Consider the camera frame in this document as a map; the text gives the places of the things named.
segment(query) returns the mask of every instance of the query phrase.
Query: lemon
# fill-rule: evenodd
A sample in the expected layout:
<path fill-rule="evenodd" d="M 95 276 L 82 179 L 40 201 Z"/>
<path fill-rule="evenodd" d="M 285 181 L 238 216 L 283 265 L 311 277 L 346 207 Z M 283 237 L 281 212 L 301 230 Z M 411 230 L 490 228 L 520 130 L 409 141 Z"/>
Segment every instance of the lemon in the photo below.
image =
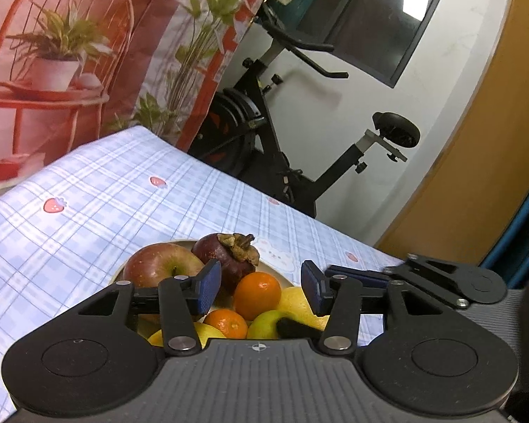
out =
<path fill-rule="evenodd" d="M 278 339 L 276 322 L 284 316 L 288 316 L 288 314 L 280 310 L 269 310 L 261 313 L 249 326 L 247 339 Z"/>
<path fill-rule="evenodd" d="M 209 338 L 225 339 L 226 337 L 219 329 L 207 324 L 196 322 L 194 323 L 194 328 L 196 329 L 196 333 L 198 334 L 202 348 L 206 347 L 206 343 Z M 162 330 L 159 329 L 151 337 L 149 337 L 149 343 L 151 345 L 155 345 L 156 347 L 162 347 Z"/>
<path fill-rule="evenodd" d="M 291 318 L 316 329 L 324 330 L 326 328 L 329 315 L 318 317 L 315 316 L 308 304 L 306 295 L 300 287 L 290 287 L 282 290 L 280 302 L 276 307 L 281 312 L 291 315 Z"/>

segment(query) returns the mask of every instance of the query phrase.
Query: plant pot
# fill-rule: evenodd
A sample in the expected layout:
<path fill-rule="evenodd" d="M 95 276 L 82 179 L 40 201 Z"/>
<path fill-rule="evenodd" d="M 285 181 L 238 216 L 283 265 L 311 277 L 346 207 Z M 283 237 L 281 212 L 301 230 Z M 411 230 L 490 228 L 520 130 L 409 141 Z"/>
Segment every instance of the plant pot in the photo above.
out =
<path fill-rule="evenodd" d="M 36 57 L 31 66 L 31 88 L 36 91 L 66 91 L 79 65 L 78 60 Z"/>

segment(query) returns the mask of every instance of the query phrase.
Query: bike handlebar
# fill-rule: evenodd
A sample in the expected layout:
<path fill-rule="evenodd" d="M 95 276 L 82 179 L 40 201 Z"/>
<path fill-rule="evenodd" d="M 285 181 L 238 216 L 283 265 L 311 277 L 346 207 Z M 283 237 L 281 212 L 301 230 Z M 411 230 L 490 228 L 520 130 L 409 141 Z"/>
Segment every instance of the bike handlebar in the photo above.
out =
<path fill-rule="evenodd" d="M 301 40 L 290 36 L 277 25 L 269 22 L 269 20 L 261 20 L 261 26 L 266 30 L 266 32 L 272 36 L 272 39 L 275 39 L 280 43 L 284 49 L 292 52 L 297 58 L 311 66 L 316 72 L 320 75 L 325 76 L 326 78 L 331 79 L 347 79 L 347 72 L 328 72 L 320 65 L 315 63 L 312 59 L 306 56 L 303 52 L 300 52 L 297 48 L 305 50 L 314 50 L 319 52 L 333 52 L 335 47 L 331 44 L 320 44 L 320 43 L 305 43 Z"/>
<path fill-rule="evenodd" d="M 270 36 L 272 36 L 272 38 L 278 39 L 279 41 L 285 41 L 300 49 L 315 50 L 319 52 L 333 52 L 335 50 L 335 47 L 332 44 L 306 43 L 294 38 L 268 20 L 263 20 L 261 26 Z"/>

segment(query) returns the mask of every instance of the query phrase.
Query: crosshair marking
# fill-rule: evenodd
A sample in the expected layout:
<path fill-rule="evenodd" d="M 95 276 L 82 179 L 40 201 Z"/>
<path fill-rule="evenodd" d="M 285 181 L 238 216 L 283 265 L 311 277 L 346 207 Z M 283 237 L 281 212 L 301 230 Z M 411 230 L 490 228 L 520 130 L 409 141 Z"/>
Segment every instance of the crosshair marking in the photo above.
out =
<path fill-rule="evenodd" d="M 251 345 L 251 348 L 252 348 L 254 351 L 258 351 L 258 352 L 260 353 L 261 351 L 266 350 L 268 347 L 267 347 L 264 343 L 260 343 L 260 342 L 259 342 L 259 343 L 253 343 L 253 344 Z"/>

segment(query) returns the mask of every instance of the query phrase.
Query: orange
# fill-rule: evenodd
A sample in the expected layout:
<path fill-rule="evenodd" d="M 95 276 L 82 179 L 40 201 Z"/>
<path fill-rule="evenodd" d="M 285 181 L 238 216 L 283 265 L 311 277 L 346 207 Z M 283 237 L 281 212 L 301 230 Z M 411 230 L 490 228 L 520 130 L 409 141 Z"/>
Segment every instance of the orange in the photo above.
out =
<path fill-rule="evenodd" d="M 244 339 L 247 337 L 248 327 L 243 317 L 227 308 L 219 308 L 209 312 L 203 323 L 219 329 L 228 339 Z"/>
<path fill-rule="evenodd" d="M 274 310 L 280 302 L 280 283 L 272 275 L 253 272 L 239 282 L 233 294 L 233 309 L 247 321 Z"/>

